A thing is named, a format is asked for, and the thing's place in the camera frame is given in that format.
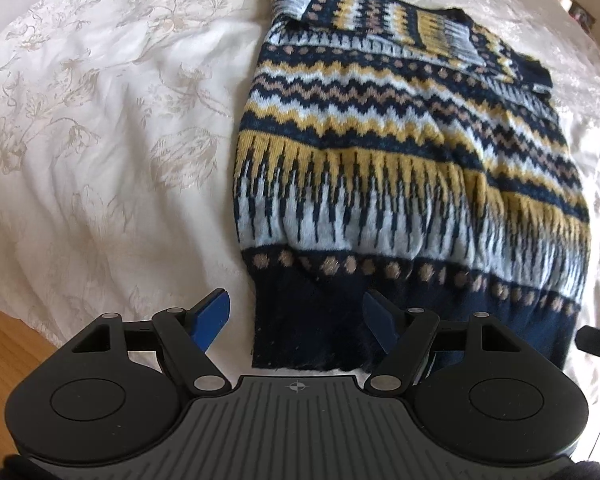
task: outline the wrinkled fabric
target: wrinkled fabric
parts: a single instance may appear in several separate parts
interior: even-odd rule
[[[592,253],[578,323],[600,324],[600,50],[554,0],[461,7],[554,79]],[[55,344],[94,316],[146,319],[222,286],[209,355],[251,370],[253,293],[232,215],[235,131],[267,0],[41,0],[0,35],[0,309]],[[566,370],[600,399],[600,359]]]

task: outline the white bedspread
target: white bedspread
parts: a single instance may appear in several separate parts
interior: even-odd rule
[[[600,323],[600,51],[553,0],[458,6],[542,60],[582,170]],[[267,0],[42,0],[0,36],[0,308],[60,344],[93,317],[146,319],[226,288],[210,350],[250,371],[253,292],[231,202],[234,133]],[[600,359],[567,372],[600,399]]]

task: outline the zigzag pattern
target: zigzag pattern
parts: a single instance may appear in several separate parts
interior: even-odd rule
[[[547,298],[552,315],[579,311],[589,214],[538,62],[459,9],[399,0],[272,6],[234,174],[238,238],[256,285],[298,255],[319,263],[302,266],[321,280],[359,280],[364,262],[369,285],[404,304],[404,269],[425,262],[409,294],[435,294],[444,269],[461,269],[459,288],[471,275],[477,294],[462,312],[509,302],[517,324],[521,309],[530,319]],[[258,294],[271,298],[269,288]],[[280,315],[270,304],[262,312]],[[335,323],[340,330],[344,321]],[[564,356],[566,341],[545,333],[542,351]],[[298,364],[260,343],[260,364]],[[320,366],[344,362],[333,352]]]

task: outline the bedspread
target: bedspread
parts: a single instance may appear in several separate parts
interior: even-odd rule
[[[600,323],[600,51],[553,0],[463,8],[552,73],[591,214],[579,324]],[[267,0],[41,0],[0,35],[0,308],[61,344],[107,311],[146,319],[216,286],[210,356],[250,371],[253,291],[232,215],[235,130]],[[600,360],[567,373],[600,399]]]

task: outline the patterned sweater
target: patterned sweater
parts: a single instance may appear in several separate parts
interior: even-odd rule
[[[368,288],[491,312],[561,366],[590,237],[547,70],[460,9],[271,5],[234,179],[254,366],[369,369]]]

